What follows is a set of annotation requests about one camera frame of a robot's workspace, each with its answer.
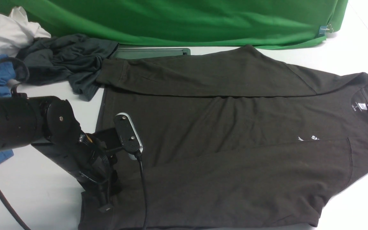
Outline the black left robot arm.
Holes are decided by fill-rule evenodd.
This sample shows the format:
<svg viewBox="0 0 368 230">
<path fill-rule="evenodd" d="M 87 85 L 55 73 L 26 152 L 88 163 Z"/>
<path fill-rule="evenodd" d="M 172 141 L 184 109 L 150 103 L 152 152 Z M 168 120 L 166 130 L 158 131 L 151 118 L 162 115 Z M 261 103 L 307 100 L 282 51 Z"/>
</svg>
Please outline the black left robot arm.
<svg viewBox="0 0 368 230">
<path fill-rule="evenodd" d="M 0 97 L 0 151 L 32 145 L 73 176 L 98 201 L 98 210 L 113 208 L 119 192 L 115 153 L 121 150 L 114 128 L 82 131 L 68 100 L 55 96 Z"/>
</svg>

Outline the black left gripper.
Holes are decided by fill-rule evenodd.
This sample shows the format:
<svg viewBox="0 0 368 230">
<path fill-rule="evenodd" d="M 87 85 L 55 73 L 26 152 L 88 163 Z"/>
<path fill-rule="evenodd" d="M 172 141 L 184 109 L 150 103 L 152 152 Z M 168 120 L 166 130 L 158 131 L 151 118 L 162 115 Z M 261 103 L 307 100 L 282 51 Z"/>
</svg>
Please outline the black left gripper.
<svg viewBox="0 0 368 230">
<path fill-rule="evenodd" d="M 82 131 L 67 100 L 53 100 L 48 106 L 49 158 L 73 176 L 98 200 L 98 210 L 111 204 L 114 174 L 106 154 Z"/>
</svg>

